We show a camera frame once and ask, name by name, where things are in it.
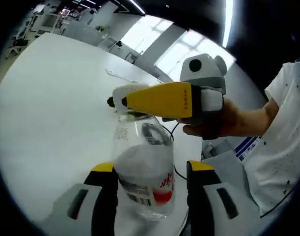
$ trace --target hand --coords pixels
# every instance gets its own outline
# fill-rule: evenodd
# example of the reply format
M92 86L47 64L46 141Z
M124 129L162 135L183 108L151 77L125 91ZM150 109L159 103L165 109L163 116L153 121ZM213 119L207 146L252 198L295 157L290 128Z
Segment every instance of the hand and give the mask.
M231 100L225 98L222 110L216 114L205 115L199 125L192 125L190 118L180 119L178 122L187 124L183 127L186 134L212 140L238 133L240 110Z

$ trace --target floor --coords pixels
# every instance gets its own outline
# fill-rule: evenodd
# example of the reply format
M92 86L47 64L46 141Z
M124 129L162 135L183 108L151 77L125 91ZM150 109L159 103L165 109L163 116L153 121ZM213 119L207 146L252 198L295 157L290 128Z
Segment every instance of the floor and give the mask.
M35 32L29 32L27 33L26 35L26 39L29 40L29 44L31 44L36 38L35 38ZM12 44L13 40L9 40L7 43L6 43L6 46L4 48L4 50L2 51L1 55L0 55L0 84L4 78L4 76L6 75L7 71L9 70L9 68L12 66L12 64L15 62L15 60L18 58L18 56L24 51L24 49L26 47L24 47L22 49L22 51L17 55L15 56L14 54L11 54L8 59L6 59L6 55L8 53L8 48L9 46Z

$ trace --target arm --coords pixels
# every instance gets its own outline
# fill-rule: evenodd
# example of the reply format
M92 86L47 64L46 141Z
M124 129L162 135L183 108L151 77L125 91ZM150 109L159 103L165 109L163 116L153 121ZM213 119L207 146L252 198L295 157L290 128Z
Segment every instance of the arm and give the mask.
M183 128L186 134L206 140L225 136L262 136L277 112L278 105L272 98L262 109L255 111L242 111L225 98L224 107L217 117L206 119L198 126L191 126L189 120L179 122L189 124Z

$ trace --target bottle label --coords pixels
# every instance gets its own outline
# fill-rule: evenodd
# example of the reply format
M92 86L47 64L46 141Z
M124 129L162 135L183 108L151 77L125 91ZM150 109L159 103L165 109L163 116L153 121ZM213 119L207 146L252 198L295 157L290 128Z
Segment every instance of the bottle label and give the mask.
M169 202L174 191L174 173L168 173L157 188L120 180L128 197L145 206L160 206Z

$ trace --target window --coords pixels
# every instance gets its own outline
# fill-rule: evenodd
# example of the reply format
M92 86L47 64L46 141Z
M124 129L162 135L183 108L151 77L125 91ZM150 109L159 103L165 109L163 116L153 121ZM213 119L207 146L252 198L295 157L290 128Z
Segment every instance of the window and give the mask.
M145 16L138 20L121 41L142 54L173 23L154 16Z
M227 69L235 62L235 58L225 49L208 38L192 30L184 33L156 62L156 66L172 80L179 81L185 59L207 53L212 58L221 56Z

